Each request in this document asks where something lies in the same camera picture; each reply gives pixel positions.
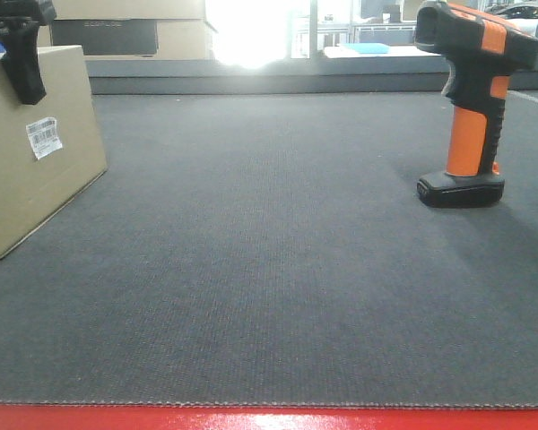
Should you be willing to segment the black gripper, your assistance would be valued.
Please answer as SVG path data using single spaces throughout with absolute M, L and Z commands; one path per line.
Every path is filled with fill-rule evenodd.
M 0 0 L 0 44 L 5 52 L 1 64 L 23 105 L 37 105 L 46 90 L 38 57 L 39 26 L 57 17 L 52 1 Z

